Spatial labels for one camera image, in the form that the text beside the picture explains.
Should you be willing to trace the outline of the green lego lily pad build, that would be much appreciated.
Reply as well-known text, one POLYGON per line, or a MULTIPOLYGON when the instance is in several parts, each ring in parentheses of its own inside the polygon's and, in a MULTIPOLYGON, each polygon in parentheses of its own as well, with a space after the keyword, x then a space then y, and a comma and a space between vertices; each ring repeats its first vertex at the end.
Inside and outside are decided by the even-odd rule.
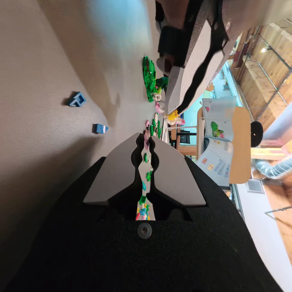
POLYGON ((154 62, 147 56, 144 56, 142 59, 142 72, 148 101, 151 103, 153 102, 152 92, 162 94, 164 91, 166 93, 169 78, 166 76, 157 78, 154 62))

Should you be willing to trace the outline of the wooden furniture frame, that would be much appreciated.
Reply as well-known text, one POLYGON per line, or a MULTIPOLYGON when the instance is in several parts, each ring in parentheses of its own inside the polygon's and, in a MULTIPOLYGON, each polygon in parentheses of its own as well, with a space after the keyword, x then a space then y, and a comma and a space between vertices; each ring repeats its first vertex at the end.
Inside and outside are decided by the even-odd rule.
POLYGON ((169 143, 172 147, 174 147, 177 151, 179 151, 184 156, 197 156, 197 146, 189 145, 183 146, 181 145, 181 136, 186 136, 189 138, 190 136, 196 136, 197 133, 186 132, 183 130, 183 127, 178 127, 175 124, 171 125, 168 128, 169 133, 169 143))

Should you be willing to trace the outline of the metal conduit pipe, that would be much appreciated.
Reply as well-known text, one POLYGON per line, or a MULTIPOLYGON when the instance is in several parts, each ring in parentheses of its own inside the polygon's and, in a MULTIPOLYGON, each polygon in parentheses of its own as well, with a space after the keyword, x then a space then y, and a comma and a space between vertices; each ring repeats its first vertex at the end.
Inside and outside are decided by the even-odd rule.
POLYGON ((286 108, 291 103, 287 89, 291 82, 291 35, 286 32, 264 32, 250 35, 250 44, 243 62, 263 96, 264 105, 279 104, 286 108), (261 54, 271 46, 273 52, 261 54))

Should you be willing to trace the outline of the person's left hand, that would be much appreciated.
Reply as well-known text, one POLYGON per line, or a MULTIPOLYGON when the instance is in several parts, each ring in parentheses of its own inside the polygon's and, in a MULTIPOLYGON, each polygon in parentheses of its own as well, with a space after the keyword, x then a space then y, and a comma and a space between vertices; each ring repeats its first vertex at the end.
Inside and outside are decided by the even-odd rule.
POLYGON ((184 27, 185 15, 189 0, 161 0, 168 24, 177 29, 184 27))

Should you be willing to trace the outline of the black foam ball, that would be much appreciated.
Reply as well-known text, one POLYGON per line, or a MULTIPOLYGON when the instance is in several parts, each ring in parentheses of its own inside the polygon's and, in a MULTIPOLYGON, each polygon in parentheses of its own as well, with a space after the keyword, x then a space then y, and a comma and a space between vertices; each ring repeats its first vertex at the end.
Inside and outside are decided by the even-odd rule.
POLYGON ((260 145, 263 137, 263 126, 260 122, 258 121, 253 121, 250 124, 250 133, 251 133, 251 138, 250 138, 250 143, 251 143, 251 148, 255 148, 260 145))

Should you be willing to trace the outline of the yellow and pink lego flower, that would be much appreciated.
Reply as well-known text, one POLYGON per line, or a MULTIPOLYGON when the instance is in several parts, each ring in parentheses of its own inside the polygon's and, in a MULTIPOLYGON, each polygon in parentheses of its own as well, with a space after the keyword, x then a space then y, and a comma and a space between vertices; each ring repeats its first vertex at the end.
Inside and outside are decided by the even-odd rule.
POLYGON ((168 125, 185 125, 185 120, 180 118, 180 115, 178 114, 178 110, 175 109, 170 114, 165 114, 164 119, 166 120, 166 123, 168 125))

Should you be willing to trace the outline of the lego instruction booklet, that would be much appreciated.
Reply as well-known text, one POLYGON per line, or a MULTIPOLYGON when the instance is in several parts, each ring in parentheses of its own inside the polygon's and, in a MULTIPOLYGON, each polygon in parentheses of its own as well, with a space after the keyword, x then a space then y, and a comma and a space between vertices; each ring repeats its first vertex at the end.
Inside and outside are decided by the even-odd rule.
POLYGON ((232 118, 236 108, 236 97, 203 98, 205 150, 196 165, 218 186, 228 187, 233 157, 232 118))

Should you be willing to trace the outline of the brown wooden board stand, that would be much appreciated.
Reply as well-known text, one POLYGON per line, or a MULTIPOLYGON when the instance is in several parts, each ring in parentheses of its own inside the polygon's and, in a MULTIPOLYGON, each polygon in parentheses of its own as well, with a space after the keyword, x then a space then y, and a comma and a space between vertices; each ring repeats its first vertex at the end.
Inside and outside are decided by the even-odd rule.
MULTIPOLYGON (((233 157, 230 171, 229 184, 243 184, 250 178, 250 159, 251 159, 251 143, 250 143, 250 114, 243 108, 236 106, 232 118, 232 126, 234 132, 233 157)), ((207 142, 204 139, 204 118, 203 109, 198 112, 197 125, 197 148, 198 154, 196 160, 202 155, 207 142)))

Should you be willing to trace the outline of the silver flexible duct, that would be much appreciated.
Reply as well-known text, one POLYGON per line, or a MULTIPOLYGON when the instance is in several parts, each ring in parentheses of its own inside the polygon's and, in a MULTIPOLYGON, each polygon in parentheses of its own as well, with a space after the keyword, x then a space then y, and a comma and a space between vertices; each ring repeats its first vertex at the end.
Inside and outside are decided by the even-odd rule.
POLYGON ((292 172, 292 155, 275 165, 271 165, 267 160, 255 159, 256 169, 265 177, 278 180, 290 175, 292 172))

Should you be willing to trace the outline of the blue lego slope brick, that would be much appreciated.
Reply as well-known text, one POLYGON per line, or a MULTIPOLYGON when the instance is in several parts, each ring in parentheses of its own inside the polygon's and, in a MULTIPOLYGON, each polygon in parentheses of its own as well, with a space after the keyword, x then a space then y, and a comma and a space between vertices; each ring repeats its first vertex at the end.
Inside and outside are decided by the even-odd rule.
POLYGON ((102 124, 93 124, 92 125, 92 133, 94 134, 105 134, 108 130, 108 126, 102 124))

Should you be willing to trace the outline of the blue lego brick with holes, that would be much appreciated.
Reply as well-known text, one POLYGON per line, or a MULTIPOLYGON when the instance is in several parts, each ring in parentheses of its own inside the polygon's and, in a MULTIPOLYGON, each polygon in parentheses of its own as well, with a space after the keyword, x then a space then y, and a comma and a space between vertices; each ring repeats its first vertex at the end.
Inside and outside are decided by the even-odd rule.
POLYGON ((81 92, 74 92, 68 99, 66 105, 81 108, 86 103, 86 98, 81 92))

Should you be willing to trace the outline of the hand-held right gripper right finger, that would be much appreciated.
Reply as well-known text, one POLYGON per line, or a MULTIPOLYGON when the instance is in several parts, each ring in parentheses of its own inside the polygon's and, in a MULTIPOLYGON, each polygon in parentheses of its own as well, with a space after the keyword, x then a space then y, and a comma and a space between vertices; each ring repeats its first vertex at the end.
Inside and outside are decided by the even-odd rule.
POLYGON ((153 136, 149 139, 153 188, 183 206, 205 206, 206 201, 184 156, 170 144, 153 136))

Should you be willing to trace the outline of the pile of loose lego pieces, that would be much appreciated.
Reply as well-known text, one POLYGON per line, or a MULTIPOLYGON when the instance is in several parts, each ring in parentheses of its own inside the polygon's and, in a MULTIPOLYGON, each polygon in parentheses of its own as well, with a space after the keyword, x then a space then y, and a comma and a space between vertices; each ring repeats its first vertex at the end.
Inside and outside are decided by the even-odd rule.
MULTIPOLYGON (((154 118, 152 120, 146 121, 145 126, 145 130, 149 130, 149 132, 151 133, 151 137, 157 137, 159 139, 162 138, 163 123, 159 120, 157 112, 154 114, 154 118)), ((136 220, 155 220, 152 203, 147 198, 147 194, 150 192, 151 175, 153 172, 150 150, 146 150, 145 148, 143 148, 141 152, 141 157, 142 162, 139 165, 138 170, 142 180, 142 195, 137 203, 136 220)))

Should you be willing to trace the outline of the grey vent grille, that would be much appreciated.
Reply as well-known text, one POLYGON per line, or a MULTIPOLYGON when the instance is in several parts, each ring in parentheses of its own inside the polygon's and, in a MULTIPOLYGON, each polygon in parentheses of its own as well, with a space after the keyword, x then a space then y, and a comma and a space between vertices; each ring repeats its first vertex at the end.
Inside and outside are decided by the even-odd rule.
POLYGON ((265 194, 261 180, 249 179, 246 183, 246 191, 254 194, 265 194))

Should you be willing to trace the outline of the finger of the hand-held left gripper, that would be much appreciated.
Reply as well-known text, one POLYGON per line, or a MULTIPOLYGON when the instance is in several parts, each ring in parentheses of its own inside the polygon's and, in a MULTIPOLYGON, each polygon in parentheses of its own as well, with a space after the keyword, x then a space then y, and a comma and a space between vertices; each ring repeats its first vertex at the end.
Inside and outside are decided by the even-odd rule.
POLYGON ((179 114, 184 113, 199 97, 201 97, 201 95, 209 86, 210 82, 213 80, 213 76, 224 58, 224 52, 222 49, 223 44, 224 40, 219 41, 219 48, 215 48, 214 52, 211 49, 210 41, 210 49, 207 53, 207 56, 195 72, 192 83, 185 93, 183 102, 178 106, 179 114))
POLYGON ((183 67, 174 66, 169 76, 164 110, 167 114, 178 108, 190 87, 193 76, 210 49, 211 26, 208 20, 196 23, 188 45, 183 67))

